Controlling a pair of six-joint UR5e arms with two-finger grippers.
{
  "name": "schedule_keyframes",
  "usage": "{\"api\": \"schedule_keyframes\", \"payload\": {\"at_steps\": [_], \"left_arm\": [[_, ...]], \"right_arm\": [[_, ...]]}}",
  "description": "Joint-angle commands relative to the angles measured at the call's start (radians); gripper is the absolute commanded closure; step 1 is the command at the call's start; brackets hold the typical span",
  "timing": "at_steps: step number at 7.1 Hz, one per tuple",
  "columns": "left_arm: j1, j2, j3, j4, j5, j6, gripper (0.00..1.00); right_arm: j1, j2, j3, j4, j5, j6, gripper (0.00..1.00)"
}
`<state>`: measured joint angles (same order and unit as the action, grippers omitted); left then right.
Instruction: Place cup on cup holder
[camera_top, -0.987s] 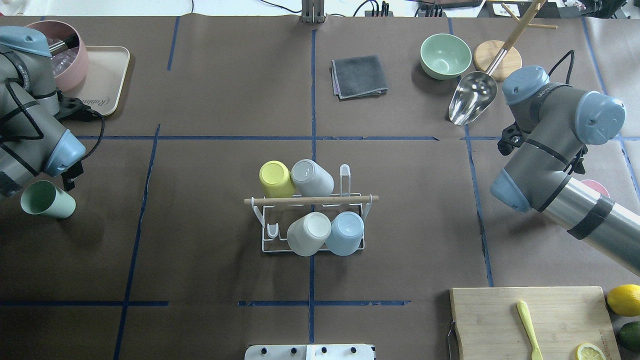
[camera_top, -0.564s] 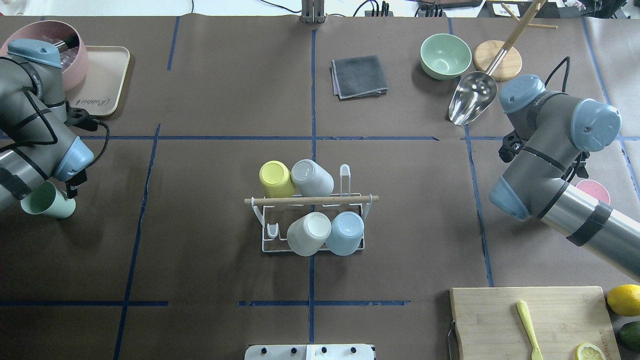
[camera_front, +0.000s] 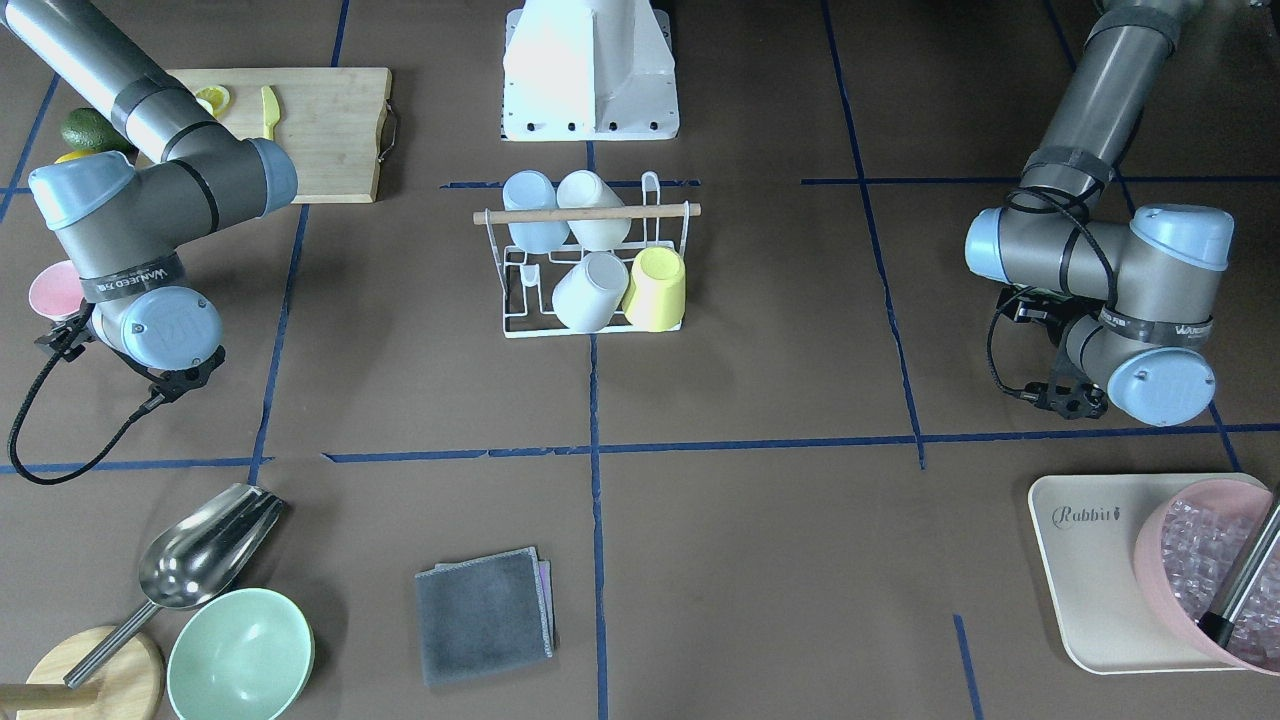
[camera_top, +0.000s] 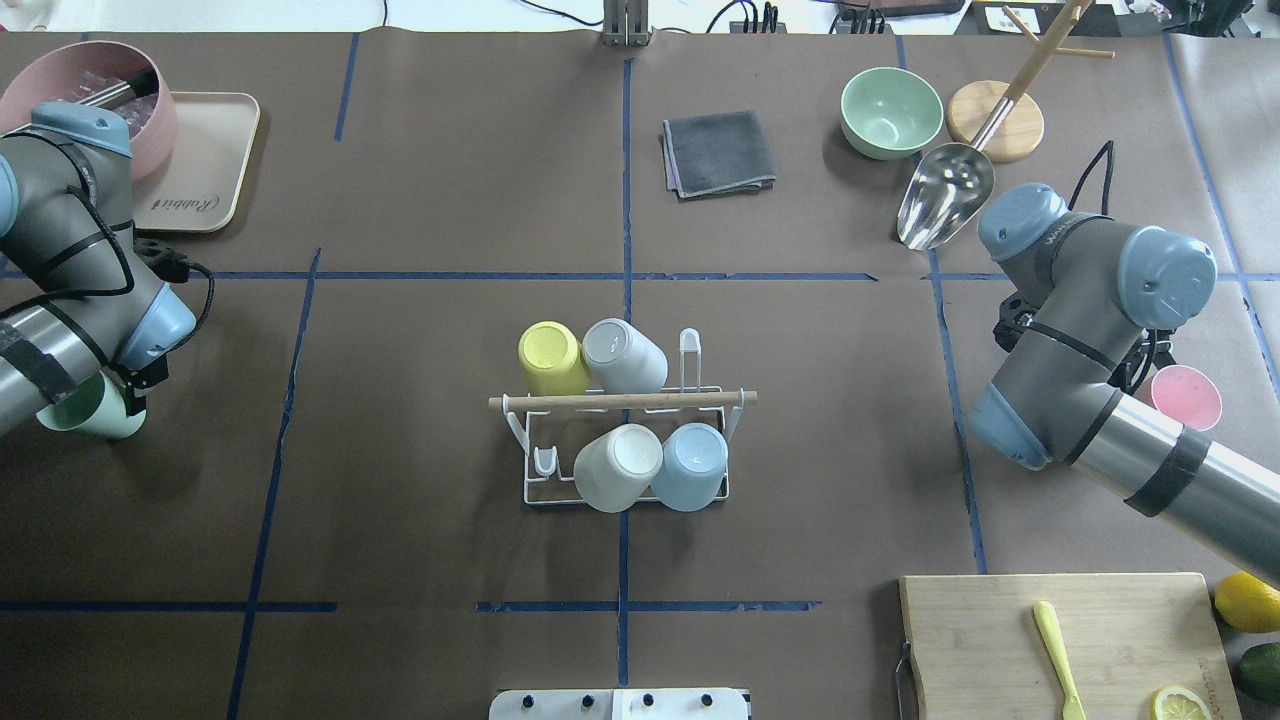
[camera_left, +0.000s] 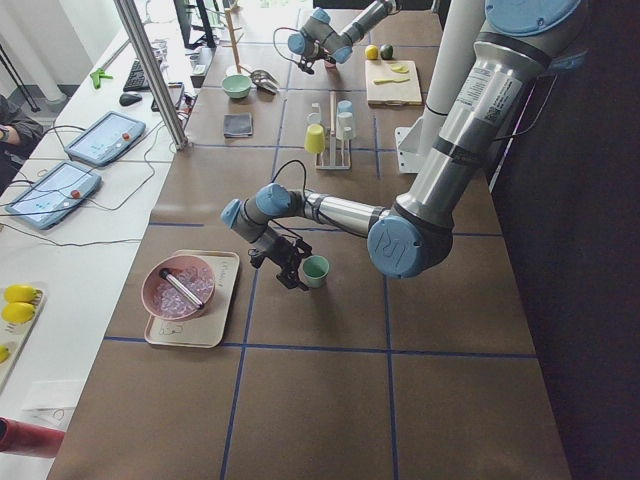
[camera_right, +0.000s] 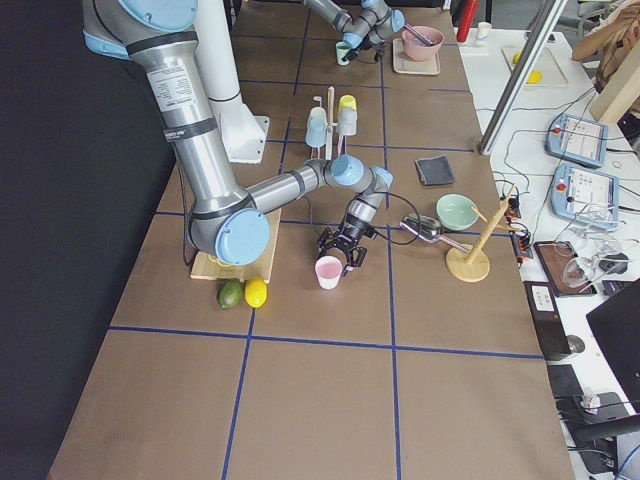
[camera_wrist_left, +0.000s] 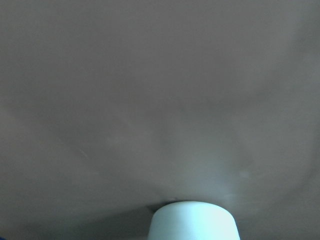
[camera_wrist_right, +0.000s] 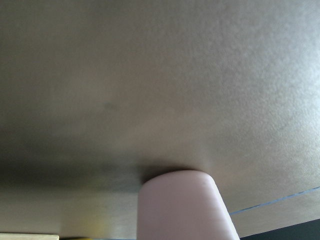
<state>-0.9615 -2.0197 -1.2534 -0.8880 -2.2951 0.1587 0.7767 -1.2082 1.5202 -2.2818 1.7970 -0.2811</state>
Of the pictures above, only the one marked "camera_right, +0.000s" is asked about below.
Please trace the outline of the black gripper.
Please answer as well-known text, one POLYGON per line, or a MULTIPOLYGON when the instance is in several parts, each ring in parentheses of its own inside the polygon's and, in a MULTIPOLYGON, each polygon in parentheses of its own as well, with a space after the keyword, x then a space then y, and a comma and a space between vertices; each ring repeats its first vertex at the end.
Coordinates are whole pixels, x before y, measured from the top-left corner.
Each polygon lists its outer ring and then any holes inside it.
POLYGON ((366 257, 366 248, 360 245, 363 236, 375 238, 376 231, 368 223, 359 220, 356 224, 343 221, 336 230, 326 227, 318 240, 318 256, 320 259, 329 254, 331 249, 336 249, 345 255, 345 266, 342 275, 346 276, 351 271, 362 266, 366 257))
POLYGON ((344 39, 342 41, 342 47, 344 50, 343 59, 355 59, 359 55, 363 40, 355 39, 353 41, 344 39))

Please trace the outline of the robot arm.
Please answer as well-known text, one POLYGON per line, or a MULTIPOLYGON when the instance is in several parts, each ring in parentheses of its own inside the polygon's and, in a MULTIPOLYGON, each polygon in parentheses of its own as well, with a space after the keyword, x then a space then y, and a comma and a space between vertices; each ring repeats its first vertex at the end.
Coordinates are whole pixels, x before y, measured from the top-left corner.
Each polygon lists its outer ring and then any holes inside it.
POLYGON ((386 43, 405 26, 403 13, 385 1, 362 1, 360 11, 354 15, 330 0, 304 0, 302 4, 342 34, 342 41, 348 46, 343 59, 348 61, 361 51, 373 49, 374 61, 379 62, 386 43))
POLYGON ((230 163, 234 142, 260 140, 262 127, 243 103, 219 1, 87 1, 84 36, 94 53, 138 64, 146 73, 195 197, 187 235, 198 250, 232 266, 258 260, 271 236, 267 214, 324 186, 353 190, 339 227, 320 236, 321 254, 341 251, 345 267, 366 255, 360 241, 374 237, 372 219, 392 175, 343 154, 244 188, 230 163))

